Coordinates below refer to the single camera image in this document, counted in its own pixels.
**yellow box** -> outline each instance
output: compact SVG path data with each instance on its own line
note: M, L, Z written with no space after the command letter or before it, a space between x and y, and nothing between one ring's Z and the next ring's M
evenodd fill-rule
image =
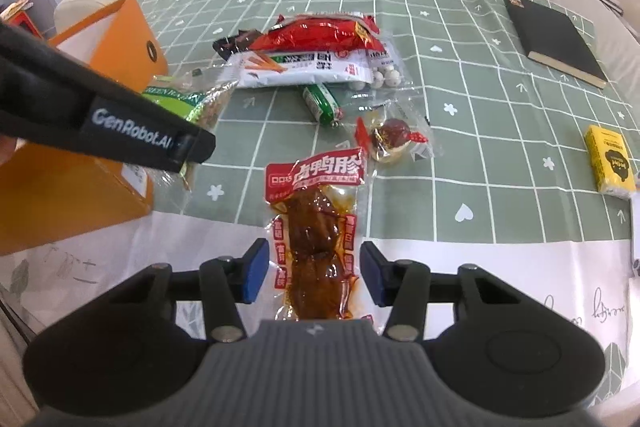
M629 198L636 191L625 141L619 133L590 125L584 135L600 194Z

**red snack bag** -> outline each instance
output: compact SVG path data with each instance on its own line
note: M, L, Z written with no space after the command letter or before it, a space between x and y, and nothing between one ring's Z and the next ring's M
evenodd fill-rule
M284 289L276 318L348 319L354 275L357 191L364 184L361 148L330 151L266 168L265 196Z
M384 52L378 39L379 28L372 16L348 14L305 14L278 23L249 46L262 52Z

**table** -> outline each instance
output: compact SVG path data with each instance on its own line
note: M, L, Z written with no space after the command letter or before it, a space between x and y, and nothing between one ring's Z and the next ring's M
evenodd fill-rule
M390 259L450 273L476 263L529 293L606 350L598 400L620 389L628 359L629 205L596 192L582 139L589 124L622 133L637 171L640 133L615 79L600 91L529 61L502 0L139 2L176 74L216 62L216 38L263 30L281 12L374 13L394 35L414 79L414 103L444 154L380 168L361 205L361 235ZM593 46L593 25L567 14ZM158 187L156 211L145 219L2 258L0 273L14 276L0 283L14 282L23 307L50 323L151 262L183 270L240 255L266 235L264 166L344 142L344 134L312 121L295 89L237 90L215 133L218 148L196 168L192 194L177 184ZM250 331L273 317L273 278L271 267L256 304L241 307ZM372 314L377 327L386 317L362 284L350 307L356 316ZM427 334L450 322L450 309L430 307ZM194 303L180 307L178 323L202 334Z

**red snack label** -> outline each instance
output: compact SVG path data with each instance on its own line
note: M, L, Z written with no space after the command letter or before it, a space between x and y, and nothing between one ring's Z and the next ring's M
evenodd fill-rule
M344 249L353 251L353 237L356 232L356 223L358 218L353 214L347 214L346 225L344 227Z
M344 254L344 274L353 275L353 254Z
M278 266L278 272L276 273L276 282L273 285L276 290L284 290L287 287L287 269Z
M424 136L420 132L410 132L406 136L406 139L410 142L416 142L416 143L427 143L429 141L427 140L426 136Z
M362 117L356 120L356 132L354 134L356 143L364 150L368 151L371 147L371 137Z
M266 169L265 199L274 203L317 185L361 185L364 169L361 148L320 153L296 163L272 163Z
M276 257L278 264L287 264L287 247L284 243L276 243Z
M282 219L280 219L279 217L277 217L274 221L273 221L273 238L276 241L282 241L284 236L283 236L283 228L282 228Z

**black notebook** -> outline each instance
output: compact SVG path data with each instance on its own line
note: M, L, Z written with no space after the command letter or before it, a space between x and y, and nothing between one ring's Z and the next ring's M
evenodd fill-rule
M569 17L530 0L504 0L525 54L546 64L604 88L607 77Z

